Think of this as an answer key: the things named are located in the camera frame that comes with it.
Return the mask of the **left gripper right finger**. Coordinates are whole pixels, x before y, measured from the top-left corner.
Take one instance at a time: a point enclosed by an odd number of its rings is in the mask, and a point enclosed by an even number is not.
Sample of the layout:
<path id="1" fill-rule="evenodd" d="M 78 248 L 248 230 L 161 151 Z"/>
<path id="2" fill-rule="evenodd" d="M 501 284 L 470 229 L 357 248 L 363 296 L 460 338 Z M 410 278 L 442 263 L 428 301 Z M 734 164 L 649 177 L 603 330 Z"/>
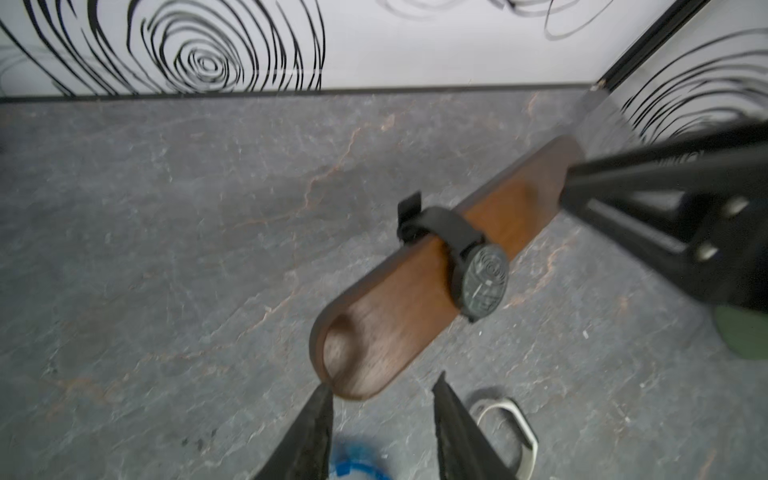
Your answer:
<path id="1" fill-rule="evenodd" d="M 432 392 L 440 478 L 515 479 L 446 381 L 444 372 Z"/>

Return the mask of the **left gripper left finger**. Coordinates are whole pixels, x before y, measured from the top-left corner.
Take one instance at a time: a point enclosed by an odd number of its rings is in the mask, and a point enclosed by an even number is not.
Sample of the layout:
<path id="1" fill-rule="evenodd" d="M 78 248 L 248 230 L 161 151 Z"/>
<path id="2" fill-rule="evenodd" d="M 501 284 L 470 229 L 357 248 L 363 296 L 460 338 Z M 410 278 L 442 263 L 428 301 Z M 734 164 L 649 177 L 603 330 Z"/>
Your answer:
<path id="1" fill-rule="evenodd" d="M 254 479 L 327 479 L 333 421 L 333 393 L 321 383 Z"/>

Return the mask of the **black strap watch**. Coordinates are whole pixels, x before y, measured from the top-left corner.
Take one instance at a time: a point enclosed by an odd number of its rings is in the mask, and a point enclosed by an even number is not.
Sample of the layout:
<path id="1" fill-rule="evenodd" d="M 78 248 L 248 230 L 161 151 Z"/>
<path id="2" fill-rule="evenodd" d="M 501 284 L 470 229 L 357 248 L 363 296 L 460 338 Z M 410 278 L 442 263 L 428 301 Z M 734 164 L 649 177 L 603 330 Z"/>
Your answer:
<path id="1" fill-rule="evenodd" d="M 430 234 L 447 247 L 449 292 L 460 313 L 474 323 L 494 313 L 507 291 L 509 258 L 503 248 L 458 212 L 422 206 L 420 192 L 397 205 L 397 236 L 405 245 Z"/>

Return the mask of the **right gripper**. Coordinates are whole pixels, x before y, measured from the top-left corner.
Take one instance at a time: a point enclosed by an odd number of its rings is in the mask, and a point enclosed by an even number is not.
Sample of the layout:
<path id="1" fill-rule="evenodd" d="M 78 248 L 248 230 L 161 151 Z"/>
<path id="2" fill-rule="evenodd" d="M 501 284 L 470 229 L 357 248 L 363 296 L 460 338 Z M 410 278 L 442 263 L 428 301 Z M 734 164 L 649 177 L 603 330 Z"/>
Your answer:
<path id="1" fill-rule="evenodd" d="M 677 212 L 683 250 L 667 249 L 586 203 L 656 191 L 686 193 Z M 766 196 L 767 124 L 757 122 L 694 132 L 571 167 L 560 204 L 691 298 L 765 311 Z"/>

